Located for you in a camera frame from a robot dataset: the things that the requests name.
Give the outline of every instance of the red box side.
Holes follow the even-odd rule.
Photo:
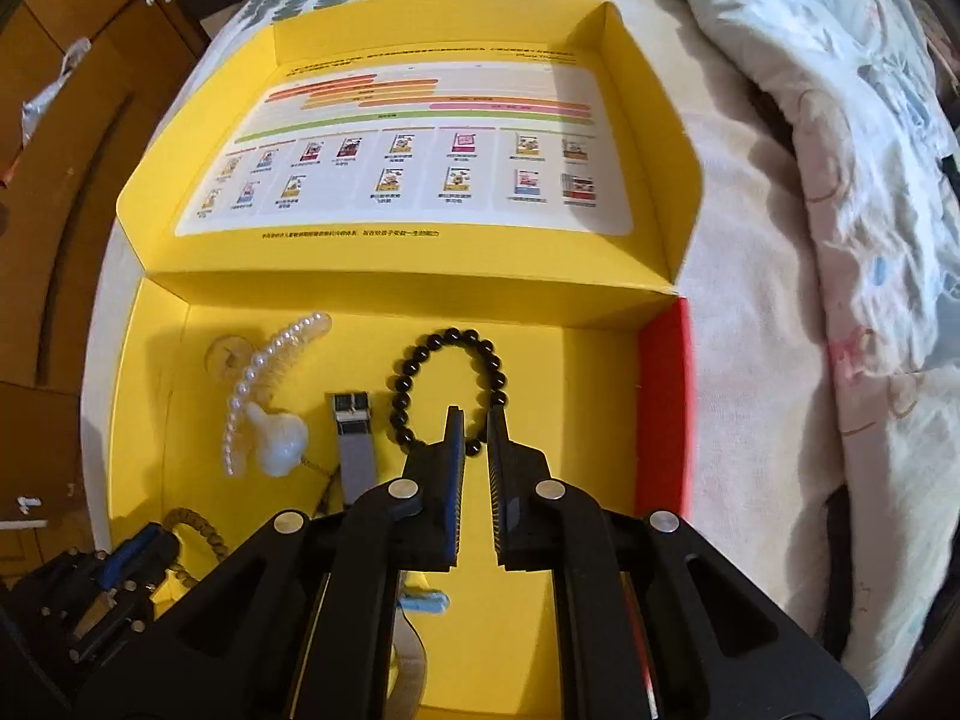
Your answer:
[[[638,334],[635,514],[668,509],[689,519],[695,382],[688,302],[677,301]]]

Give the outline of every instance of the bracelet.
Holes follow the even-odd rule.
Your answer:
[[[426,446],[414,435],[413,430],[407,424],[409,415],[407,408],[410,406],[410,389],[414,386],[413,377],[419,373],[421,364],[430,359],[430,354],[444,346],[462,346],[473,351],[483,362],[484,370],[490,384],[490,405],[507,405],[507,394],[503,391],[507,386],[507,377],[500,370],[500,357],[493,354],[493,344],[480,338],[476,330],[458,330],[456,327],[448,327],[443,333],[433,333],[427,336],[426,340],[420,346],[414,348],[408,360],[404,360],[400,367],[402,375],[397,377],[394,382],[394,389],[397,394],[394,395],[392,405],[394,410],[390,414],[390,424],[397,431],[397,443],[407,452]],[[483,425],[477,432],[476,437],[467,439],[464,445],[464,451],[467,456],[473,457],[480,453],[482,442],[487,440],[487,426]]]

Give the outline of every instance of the yellow box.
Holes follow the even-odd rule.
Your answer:
[[[413,237],[338,224],[342,235],[323,234],[330,225],[175,234],[211,160],[264,90],[311,73],[437,55],[591,71],[616,141],[632,231],[435,224],[435,236]],[[387,425],[395,366],[424,334],[472,326],[503,360],[511,436],[544,450],[555,476],[607,508],[632,512],[637,334],[677,299],[673,282],[700,192],[683,127],[607,2],[366,0],[263,29],[179,111],[118,203],[147,275],[114,396],[112,536],[120,541],[185,506],[237,546],[279,509],[313,511],[325,475],[309,467],[280,479],[255,467],[242,478],[224,475],[220,440],[232,385],[211,372],[211,356],[224,338],[262,346],[318,309],[332,315],[333,329],[304,352],[274,398],[307,422],[311,464],[333,470],[337,461],[329,394],[369,391],[378,470],[382,479],[400,474],[403,455]],[[400,233],[421,226],[390,224]],[[656,400],[658,382],[642,384]],[[410,416],[418,436],[440,440],[449,404],[464,408],[470,423],[482,412],[478,391],[466,355],[436,355],[416,380]],[[186,539],[182,562],[200,576],[213,567],[198,539]],[[451,605],[443,615],[413,615],[430,658],[424,707],[558,714],[548,576],[496,567],[482,454],[467,459],[459,565],[429,581]],[[172,584],[176,597],[182,590]]]

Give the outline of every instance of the bed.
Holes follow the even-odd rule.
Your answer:
[[[347,1],[248,0],[160,128],[258,28]],[[822,635],[827,500],[848,485],[853,613],[841,649],[876,709],[942,584],[960,493],[947,332],[960,316],[956,200],[939,166],[956,141],[923,31],[906,0],[611,1],[703,171],[679,282],[697,378],[691,521]],[[757,86],[785,122],[761,114]],[[877,172],[884,164],[896,170]],[[116,225],[82,404],[99,546],[109,545],[103,437],[141,272]]]

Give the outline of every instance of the wooden cabinet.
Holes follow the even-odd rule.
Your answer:
[[[20,105],[79,37],[91,50],[17,156]],[[17,156],[0,189],[2,523],[78,504],[86,336],[117,196],[196,57],[157,0],[25,0],[0,57],[0,170]]]

